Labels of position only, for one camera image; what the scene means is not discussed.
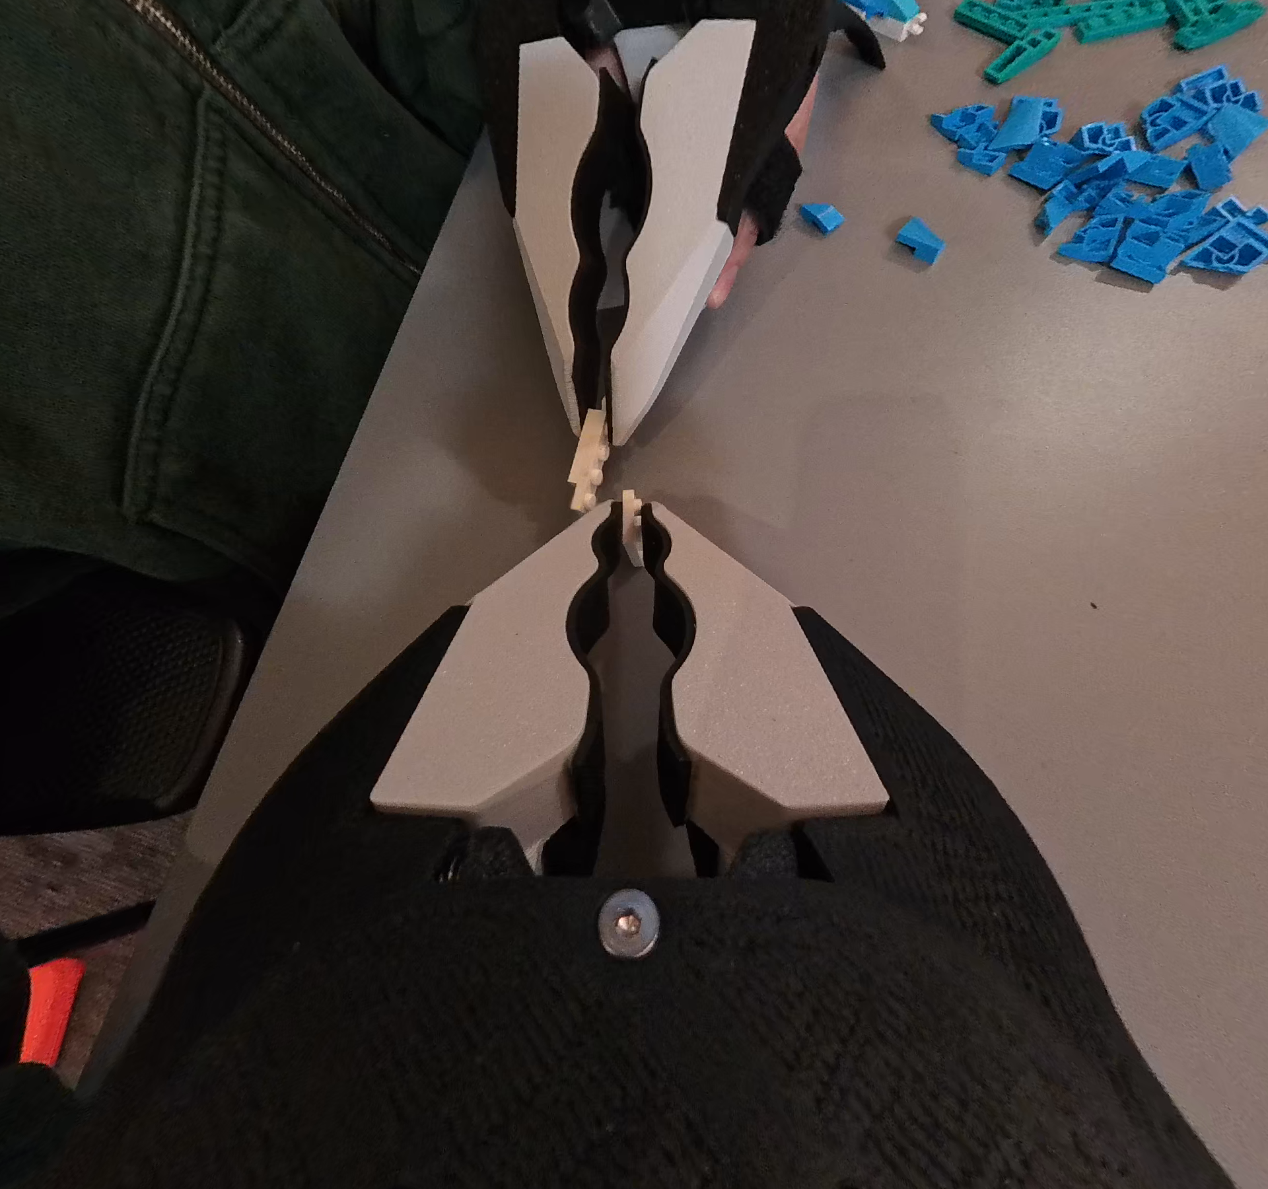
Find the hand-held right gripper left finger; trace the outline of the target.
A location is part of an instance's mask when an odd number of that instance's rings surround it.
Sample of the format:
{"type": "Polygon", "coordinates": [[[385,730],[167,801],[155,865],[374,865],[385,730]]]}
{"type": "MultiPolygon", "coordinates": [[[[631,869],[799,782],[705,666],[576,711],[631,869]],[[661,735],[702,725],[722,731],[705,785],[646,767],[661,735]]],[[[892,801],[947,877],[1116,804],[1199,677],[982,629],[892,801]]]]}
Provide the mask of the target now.
{"type": "Polygon", "coordinates": [[[576,815],[571,763],[591,677],[568,639],[568,612],[600,573],[594,537],[611,501],[518,562],[468,603],[369,801],[385,815],[442,815],[507,830],[532,869],[576,815]]]}

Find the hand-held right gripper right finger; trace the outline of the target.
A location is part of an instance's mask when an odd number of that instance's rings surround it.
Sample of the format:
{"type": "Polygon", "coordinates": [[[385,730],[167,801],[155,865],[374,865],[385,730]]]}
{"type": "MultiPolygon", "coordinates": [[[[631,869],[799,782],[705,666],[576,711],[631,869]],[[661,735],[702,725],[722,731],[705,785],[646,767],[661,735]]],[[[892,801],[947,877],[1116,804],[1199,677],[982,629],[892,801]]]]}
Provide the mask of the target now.
{"type": "Polygon", "coordinates": [[[888,788],[799,609],[663,504],[640,509],[654,635],[658,788],[695,877],[722,877],[759,833],[888,808],[888,788]]]}

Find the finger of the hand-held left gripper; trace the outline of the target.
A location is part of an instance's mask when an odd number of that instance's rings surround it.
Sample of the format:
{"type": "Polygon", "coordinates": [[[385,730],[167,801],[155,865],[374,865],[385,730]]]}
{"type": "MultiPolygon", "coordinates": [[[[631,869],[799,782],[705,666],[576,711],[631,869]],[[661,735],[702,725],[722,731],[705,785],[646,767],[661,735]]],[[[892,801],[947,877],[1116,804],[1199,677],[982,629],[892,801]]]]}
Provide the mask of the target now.
{"type": "Polygon", "coordinates": [[[597,300],[606,285],[600,211],[616,184],[623,86],[571,39],[518,55],[515,239],[571,430],[606,397],[597,300]]]}
{"type": "Polygon", "coordinates": [[[611,440],[631,440],[705,311],[735,230],[717,216],[754,19],[621,30],[614,48],[640,100],[651,169],[628,252],[628,317],[611,349],[611,440]]]}

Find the white studded lego plate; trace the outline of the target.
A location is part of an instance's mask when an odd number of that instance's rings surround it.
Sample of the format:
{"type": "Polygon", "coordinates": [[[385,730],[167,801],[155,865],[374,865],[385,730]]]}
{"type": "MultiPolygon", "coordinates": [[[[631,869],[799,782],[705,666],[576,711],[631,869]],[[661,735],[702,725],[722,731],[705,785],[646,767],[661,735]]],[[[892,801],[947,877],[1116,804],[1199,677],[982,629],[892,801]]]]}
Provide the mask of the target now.
{"type": "Polygon", "coordinates": [[[597,509],[597,488],[611,457],[606,406],[591,407],[581,420],[576,452],[568,472],[571,511],[586,515],[597,509]]]}

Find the pile of blue lego bricks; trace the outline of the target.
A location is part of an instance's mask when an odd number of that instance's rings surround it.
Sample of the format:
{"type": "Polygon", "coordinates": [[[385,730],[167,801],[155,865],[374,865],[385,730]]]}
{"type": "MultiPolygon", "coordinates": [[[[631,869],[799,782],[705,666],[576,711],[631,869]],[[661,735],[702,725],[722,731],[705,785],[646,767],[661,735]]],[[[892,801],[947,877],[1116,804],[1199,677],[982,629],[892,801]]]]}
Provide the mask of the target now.
{"type": "Polygon", "coordinates": [[[959,169],[1038,193],[1036,230],[1068,229],[1057,256],[1147,287],[1193,270],[1226,280],[1268,265],[1266,203],[1232,193],[1234,169],[1266,151],[1266,91],[1226,67],[1180,77],[1133,120],[1068,120],[1057,97],[959,104],[927,117],[959,169]]]}

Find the pile of green lego bricks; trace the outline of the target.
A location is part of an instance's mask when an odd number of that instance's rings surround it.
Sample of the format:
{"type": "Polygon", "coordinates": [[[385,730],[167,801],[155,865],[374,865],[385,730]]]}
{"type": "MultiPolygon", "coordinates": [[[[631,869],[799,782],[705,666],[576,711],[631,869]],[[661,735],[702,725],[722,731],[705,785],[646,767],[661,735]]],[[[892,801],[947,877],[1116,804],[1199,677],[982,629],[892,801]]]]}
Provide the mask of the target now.
{"type": "Polygon", "coordinates": [[[985,81],[1000,86],[1052,58],[1060,39],[1108,44],[1166,34],[1199,55],[1266,19],[1266,0],[960,0],[953,24],[1000,48],[985,81]]]}

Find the person's left hand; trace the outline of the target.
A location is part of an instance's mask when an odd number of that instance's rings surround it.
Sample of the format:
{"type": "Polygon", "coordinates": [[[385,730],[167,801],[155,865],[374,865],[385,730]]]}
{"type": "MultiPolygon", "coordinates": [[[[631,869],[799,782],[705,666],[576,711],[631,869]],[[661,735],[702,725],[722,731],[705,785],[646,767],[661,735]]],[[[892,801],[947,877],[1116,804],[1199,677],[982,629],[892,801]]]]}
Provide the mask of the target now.
{"type": "MultiPolygon", "coordinates": [[[[809,144],[814,100],[819,100],[819,77],[812,81],[799,115],[784,127],[784,136],[799,151],[799,157],[803,155],[803,144],[809,144]]],[[[735,234],[735,248],[722,269],[714,290],[709,295],[712,311],[717,311],[726,300],[726,295],[735,290],[735,280],[739,280],[741,269],[752,260],[754,248],[759,248],[759,216],[752,211],[745,211],[739,234],[735,234]]]]}

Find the dark green jacket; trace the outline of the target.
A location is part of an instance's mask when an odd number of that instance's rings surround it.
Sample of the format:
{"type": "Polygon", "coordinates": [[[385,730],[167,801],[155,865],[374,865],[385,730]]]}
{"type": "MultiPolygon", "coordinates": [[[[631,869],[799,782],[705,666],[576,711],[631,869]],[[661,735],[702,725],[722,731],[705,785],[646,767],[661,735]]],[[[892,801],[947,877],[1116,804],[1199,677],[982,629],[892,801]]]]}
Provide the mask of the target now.
{"type": "Polygon", "coordinates": [[[288,596],[482,135],[482,0],[0,0],[2,615],[288,596]]]}

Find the black mesh chair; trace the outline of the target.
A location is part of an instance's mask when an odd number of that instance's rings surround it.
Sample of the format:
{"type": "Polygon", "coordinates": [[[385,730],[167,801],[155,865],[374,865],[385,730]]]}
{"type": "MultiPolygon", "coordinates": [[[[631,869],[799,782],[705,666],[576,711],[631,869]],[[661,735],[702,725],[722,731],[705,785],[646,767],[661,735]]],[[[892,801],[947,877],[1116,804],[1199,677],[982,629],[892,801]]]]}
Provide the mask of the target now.
{"type": "Polygon", "coordinates": [[[0,833],[189,813],[257,660],[261,635],[216,589],[121,569],[2,615],[0,833]]]}

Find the orange plastic part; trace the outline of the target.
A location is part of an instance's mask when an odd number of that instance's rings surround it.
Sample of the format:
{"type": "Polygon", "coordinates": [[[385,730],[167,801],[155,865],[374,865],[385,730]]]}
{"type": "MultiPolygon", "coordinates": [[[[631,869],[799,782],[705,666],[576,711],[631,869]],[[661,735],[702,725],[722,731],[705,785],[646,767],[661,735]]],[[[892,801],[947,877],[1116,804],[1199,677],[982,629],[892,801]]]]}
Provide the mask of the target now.
{"type": "Polygon", "coordinates": [[[29,968],[20,1063],[48,1068],[59,1063],[82,972],[82,958],[49,958],[29,968]]]}

